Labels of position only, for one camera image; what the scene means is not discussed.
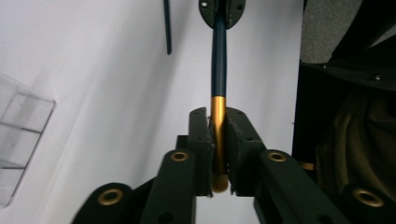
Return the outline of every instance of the brass ring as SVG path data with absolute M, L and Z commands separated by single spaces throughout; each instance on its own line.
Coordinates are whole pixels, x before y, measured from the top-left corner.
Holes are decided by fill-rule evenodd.
M 171 159 L 173 161 L 186 161 L 188 158 L 189 158 L 189 154 L 185 152 L 175 152 L 171 156 Z
M 268 158 L 271 161 L 285 161 L 286 160 L 286 157 L 279 152 L 270 152 L 268 154 Z
M 376 196 L 367 189 L 354 189 L 353 196 L 361 203 L 372 207 L 382 207 L 384 206 L 384 200 Z
M 115 193 L 114 197 L 107 198 L 109 194 Z M 99 195 L 98 202 L 101 205 L 112 205 L 121 201 L 123 192 L 120 189 L 108 189 Z

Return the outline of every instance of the gold rod tip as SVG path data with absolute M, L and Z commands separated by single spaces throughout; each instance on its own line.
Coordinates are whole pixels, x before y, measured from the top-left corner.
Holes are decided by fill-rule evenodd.
M 228 176 L 227 175 L 215 175 L 213 174 L 212 179 L 212 190 L 215 193 L 222 193 L 228 188 Z

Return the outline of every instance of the black and gold stick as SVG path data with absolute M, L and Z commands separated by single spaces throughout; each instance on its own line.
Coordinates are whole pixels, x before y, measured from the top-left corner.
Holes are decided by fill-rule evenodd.
M 225 1 L 219 1 L 213 27 L 212 46 L 212 99 L 211 120 L 214 126 L 216 153 L 213 162 L 213 184 L 215 192 L 228 188 L 227 160 L 225 148 L 226 79 L 227 79 L 227 35 L 225 24 Z

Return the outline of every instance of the white tabletop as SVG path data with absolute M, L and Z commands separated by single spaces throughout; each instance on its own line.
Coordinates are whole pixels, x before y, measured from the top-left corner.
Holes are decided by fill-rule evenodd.
M 0 223 L 70 223 L 90 193 L 136 188 L 210 105 L 212 30 L 198 1 L 0 2 L 0 71 L 57 102 Z M 247 113 L 268 148 L 290 152 L 303 0 L 247 0 L 228 31 L 228 106 Z M 251 198 L 197 201 L 197 223 L 258 223 Z

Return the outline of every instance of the clear plastic container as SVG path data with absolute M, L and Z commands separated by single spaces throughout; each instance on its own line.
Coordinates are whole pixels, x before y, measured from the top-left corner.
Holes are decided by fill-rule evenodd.
M 55 102 L 0 73 L 0 207 L 17 191 Z

